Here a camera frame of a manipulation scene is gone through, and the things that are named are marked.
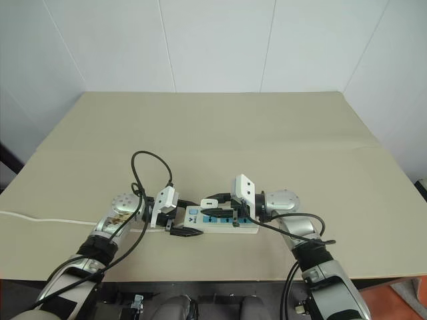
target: orange floor mat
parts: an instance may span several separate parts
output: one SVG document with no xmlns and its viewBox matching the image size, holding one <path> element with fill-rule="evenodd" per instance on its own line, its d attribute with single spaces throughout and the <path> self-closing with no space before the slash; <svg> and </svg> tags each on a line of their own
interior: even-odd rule
<svg viewBox="0 0 427 320">
<path fill-rule="evenodd" d="M 421 285 L 418 290 L 418 300 L 427 308 L 427 275 L 421 277 Z"/>
<path fill-rule="evenodd" d="M 423 320 L 390 286 L 361 292 L 372 320 Z"/>
</svg>

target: white wall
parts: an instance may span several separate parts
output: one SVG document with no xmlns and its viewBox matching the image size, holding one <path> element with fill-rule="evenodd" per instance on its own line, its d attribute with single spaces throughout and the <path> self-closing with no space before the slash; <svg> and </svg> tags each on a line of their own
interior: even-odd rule
<svg viewBox="0 0 427 320">
<path fill-rule="evenodd" d="M 84 91 L 343 91 L 427 176 L 424 0 L 0 0 L 0 139 L 26 161 Z"/>
</svg>

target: beige tabletop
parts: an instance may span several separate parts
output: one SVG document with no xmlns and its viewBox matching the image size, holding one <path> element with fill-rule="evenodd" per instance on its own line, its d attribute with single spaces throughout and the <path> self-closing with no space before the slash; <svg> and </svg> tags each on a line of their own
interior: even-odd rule
<svg viewBox="0 0 427 320">
<path fill-rule="evenodd" d="M 130 192 L 141 149 L 169 163 L 182 199 L 229 192 L 240 173 L 257 192 L 296 192 L 304 212 L 326 221 L 324 239 L 337 241 L 328 249 L 352 278 L 427 273 L 427 205 L 340 93 L 86 93 L 0 195 L 0 210 L 96 222 Z M 136 164 L 155 195 L 165 169 L 144 156 Z M 0 277 L 46 279 L 90 231 L 0 214 Z M 148 233 L 106 280 L 276 280 L 293 262 L 267 229 Z"/>
</svg>

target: floor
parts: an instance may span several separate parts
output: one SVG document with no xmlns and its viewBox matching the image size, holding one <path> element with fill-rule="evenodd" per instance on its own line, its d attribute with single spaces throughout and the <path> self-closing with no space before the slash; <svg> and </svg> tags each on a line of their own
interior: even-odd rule
<svg viewBox="0 0 427 320">
<path fill-rule="evenodd" d="M 142 283 L 120 284 L 121 291 L 145 293 L 144 314 L 142 319 L 150 319 L 156 308 L 167 298 L 187 294 L 199 302 L 200 319 L 239 319 L 239 303 L 247 295 L 262 298 L 273 320 L 279 318 L 279 302 L 282 283 Z M 28 287 L 14 281 L 1 282 L 0 319 L 8 320 L 28 306 L 37 297 L 39 289 Z M 364 290 L 372 314 L 372 320 L 422 320 L 415 311 L 390 287 L 382 286 Z M 290 306 L 306 297 L 304 284 L 294 283 Z M 119 319 L 121 307 L 117 304 L 97 304 L 94 319 Z M 290 308 L 290 320 L 309 320 L 307 316 L 296 315 Z"/>
</svg>

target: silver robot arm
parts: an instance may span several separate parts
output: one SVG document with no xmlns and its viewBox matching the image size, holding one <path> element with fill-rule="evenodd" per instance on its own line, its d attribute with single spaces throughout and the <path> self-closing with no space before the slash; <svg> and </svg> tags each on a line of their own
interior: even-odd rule
<svg viewBox="0 0 427 320">
<path fill-rule="evenodd" d="M 255 194 L 254 183 L 239 175 L 233 182 L 231 198 L 242 204 L 240 214 L 247 215 L 253 222 L 256 222 L 255 216 L 262 223 L 276 219 L 282 231 L 304 238 L 282 234 L 308 286 L 309 297 L 296 310 L 298 313 L 310 314 L 312 320 L 371 320 L 365 301 L 340 263 L 326 250 L 310 218 L 277 217 L 296 213 L 300 200 L 295 193 L 281 190 Z"/>
<path fill-rule="evenodd" d="M 272 215 L 284 213 L 286 211 L 274 210 Z M 307 217 L 280 217 L 278 223 L 284 231 L 320 240 L 318 232 Z M 298 310 L 300 313 L 310 314 L 313 320 L 371 320 L 368 306 L 359 291 L 325 245 L 287 235 L 283 237 L 300 265 L 302 279 L 310 292 L 310 296 Z"/>
<path fill-rule="evenodd" d="M 145 223 L 155 225 L 158 214 L 167 213 L 176 208 L 177 195 L 171 186 L 160 191 L 155 203 L 161 203 L 162 206 L 154 205 L 155 218 Z M 52 299 L 44 300 L 52 293 L 107 267 L 113 261 L 114 255 L 130 232 L 132 225 L 142 220 L 146 205 L 148 204 L 144 203 L 142 198 L 132 193 L 117 196 L 109 212 L 95 226 L 77 253 L 48 278 L 46 286 L 36 301 L 37 303 L 43 300 L 43 303 L 34 310 L 16 316 L 13 320 L 86 319 L 96 302 L 96 291 L 103 279 L 103 272 Z M 134 218 L 126 222 L 135 212 Z"/>
</svg>

